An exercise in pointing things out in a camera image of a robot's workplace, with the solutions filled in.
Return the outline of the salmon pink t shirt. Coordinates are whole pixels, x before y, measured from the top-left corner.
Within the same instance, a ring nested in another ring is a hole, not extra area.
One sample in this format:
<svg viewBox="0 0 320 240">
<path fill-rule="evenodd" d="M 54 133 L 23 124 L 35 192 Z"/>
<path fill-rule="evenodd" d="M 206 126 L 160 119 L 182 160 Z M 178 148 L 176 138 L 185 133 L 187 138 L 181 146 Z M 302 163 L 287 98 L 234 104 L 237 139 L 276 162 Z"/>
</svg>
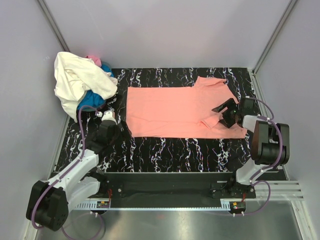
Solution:
<svg viewBox="0 0 320 240">
<path fill-rule="evenodd" d="M 186 87 L 129 87 L 125 120 L 134 138 L 243 139 L 245 128 L 224 126 L 213 111 L 235 98 L 215 77 L 199 76 Z"/>
</svg>

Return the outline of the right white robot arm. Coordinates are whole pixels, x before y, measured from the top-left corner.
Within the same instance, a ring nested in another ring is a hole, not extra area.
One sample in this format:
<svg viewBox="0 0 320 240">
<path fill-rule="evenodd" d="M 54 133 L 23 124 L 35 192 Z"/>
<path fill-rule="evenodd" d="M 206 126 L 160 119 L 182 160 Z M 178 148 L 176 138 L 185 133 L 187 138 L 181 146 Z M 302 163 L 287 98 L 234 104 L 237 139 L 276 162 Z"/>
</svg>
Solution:
<svg viewBox="0 0 320 240">
<path fill-rule="evenodd" d="M 255 102 L 271 108 L 262 100 L 254 97 L 242 97 L 239 103 L 229 98 L 211 111 L 221 113 L 219 122 L 227 128 L 235 125 L 253 134 L 250 159 L 235 172 L 233 182 L 227 185 L 228 195 L 239 198 L 245 192 L 245 186 L 254 186 L 256 179 L 266 171 L 284 165 L 290 158 L 290 127 L 285 123 L 275 123 L 271 117 L 254 115 Z"/>
</svg>

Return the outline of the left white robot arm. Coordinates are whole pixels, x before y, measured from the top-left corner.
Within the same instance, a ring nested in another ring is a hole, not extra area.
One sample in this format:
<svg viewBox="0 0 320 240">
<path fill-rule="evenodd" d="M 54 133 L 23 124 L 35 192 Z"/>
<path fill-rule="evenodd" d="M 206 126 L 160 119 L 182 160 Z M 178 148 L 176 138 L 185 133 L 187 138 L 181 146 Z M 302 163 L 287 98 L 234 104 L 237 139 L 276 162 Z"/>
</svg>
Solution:
<svg viewBox="0 0 320 240">
<path fill-rule="evenodd" d="M 32 186 L 26 218 L 35 229 L 58 231 L 81 202 L 93 195 L 103 198 L 108 193 L 105 177 L 92 170 L 100 164 L 101 155 L 129 137 L 129 133 L 117 123 L 112 110 L 96 114 L 101 123 L 91 138 L 83 140 L 81 153 L 55 176 Z"/>
</svg>

